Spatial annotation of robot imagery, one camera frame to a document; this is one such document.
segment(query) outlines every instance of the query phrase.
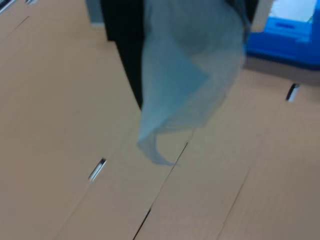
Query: blue container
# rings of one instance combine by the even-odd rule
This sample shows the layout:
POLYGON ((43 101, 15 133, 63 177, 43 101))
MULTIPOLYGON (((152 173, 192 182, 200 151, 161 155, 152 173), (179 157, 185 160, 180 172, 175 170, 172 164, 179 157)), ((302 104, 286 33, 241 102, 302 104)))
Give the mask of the blue container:
POLYGON ((269 17, 264 32, 251 33, 250 56, 320 70, 320 0, 312 23, 269 17))

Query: translucent blue plastic bag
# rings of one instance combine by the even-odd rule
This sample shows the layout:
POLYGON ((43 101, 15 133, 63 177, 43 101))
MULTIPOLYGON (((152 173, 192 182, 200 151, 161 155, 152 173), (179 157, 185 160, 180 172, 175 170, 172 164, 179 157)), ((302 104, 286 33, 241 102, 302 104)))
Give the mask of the translucent blue plastic bag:
POLYGON ((157 135, 203 126, 244 61, 244 22, 225 0, 144 0, 138 145, 156 164, 157 135))

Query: plastic bag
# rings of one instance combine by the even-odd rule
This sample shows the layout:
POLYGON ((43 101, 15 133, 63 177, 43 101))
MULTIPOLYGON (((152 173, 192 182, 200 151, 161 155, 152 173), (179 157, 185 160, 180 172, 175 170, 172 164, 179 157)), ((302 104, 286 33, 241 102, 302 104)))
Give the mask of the plastic bag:
POLYGON ((225 0, 144 0, 138 146, 156 164, 157 135, 199 128, 244 62, 244 22, 225 0))

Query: blue crate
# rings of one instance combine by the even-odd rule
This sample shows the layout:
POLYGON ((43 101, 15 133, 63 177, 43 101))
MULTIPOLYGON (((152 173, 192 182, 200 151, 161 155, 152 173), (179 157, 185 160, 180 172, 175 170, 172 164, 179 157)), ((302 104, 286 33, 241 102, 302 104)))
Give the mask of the blue crate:
POLYGON ((312 23, 269 17, 264 32, 251 33, 247 53, 300 68, 320 70, 320 0, 312 23))

